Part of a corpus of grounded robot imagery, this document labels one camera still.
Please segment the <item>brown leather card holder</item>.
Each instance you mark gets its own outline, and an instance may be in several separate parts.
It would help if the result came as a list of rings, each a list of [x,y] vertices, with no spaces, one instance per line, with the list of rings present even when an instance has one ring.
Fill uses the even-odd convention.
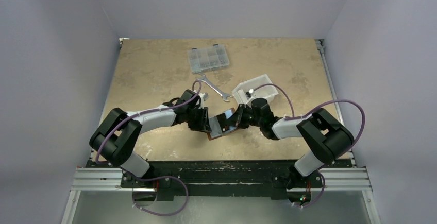
[[[208,119],[211,129],[211,131],[207,133],[208,140],[211,141],[218,139],[219,137],[228,135],[238,129],[237,127],[227,125],[227,120],[234,114],[234,112],[235,108],[231,108]]]

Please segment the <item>white plastic bin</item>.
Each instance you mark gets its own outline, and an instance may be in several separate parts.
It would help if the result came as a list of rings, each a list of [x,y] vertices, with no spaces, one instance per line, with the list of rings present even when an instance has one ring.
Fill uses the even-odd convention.
[[[272,83],[270,77],[267,74],[263,74],[261,76],[239,83],[232,90],[232,95],[238,104],[246,104],[250,106],[251,102],[255,98],[264,98],[267,100],[268,103],[271,103],[274,100],[275,96],[277,96],[279,93],[274,86],[262,86],[268,83]],[[249,89],[255,90],[255,98],[247,101],[245,92]]]

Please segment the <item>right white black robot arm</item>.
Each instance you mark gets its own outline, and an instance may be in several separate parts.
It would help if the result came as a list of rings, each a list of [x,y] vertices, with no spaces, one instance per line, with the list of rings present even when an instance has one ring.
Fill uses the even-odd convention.
[[[240,129],[258,127],[270,140],[302,137],[310,151],[295,162],[289,173],[295,186],[308,182],[311,173],[332,163],[355,140],[352,133],[324,108],[318,108],[306,117],[278,117],[264,98],[254,99],[250,106],[240,104],[224,123]]]

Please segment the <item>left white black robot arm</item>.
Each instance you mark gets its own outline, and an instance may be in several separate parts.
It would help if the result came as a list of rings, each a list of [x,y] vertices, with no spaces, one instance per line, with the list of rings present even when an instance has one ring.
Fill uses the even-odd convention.
[[[113,166],[133,174],[140,187],[153,183],[152,166],[134,151],[140,135],[162,127],[187,123],[189,129],[209,133],[208,108],[204,107],[206,93],[185,90],[181,97],[164,102],[154,109],[125,112],[112,109],[91,136],[89,145]]]

